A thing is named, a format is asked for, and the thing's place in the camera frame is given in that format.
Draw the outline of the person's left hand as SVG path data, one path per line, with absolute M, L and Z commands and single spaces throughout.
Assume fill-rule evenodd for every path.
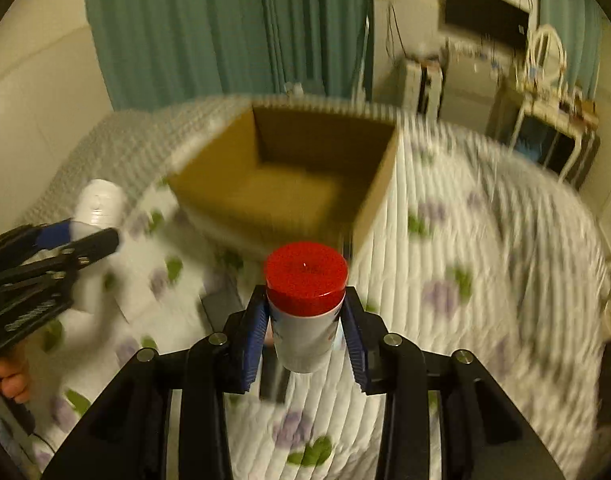
M 31 396 L 30 364 L 21 341 L 0 354 L 0 394 L 17 404 L 25 404 Z

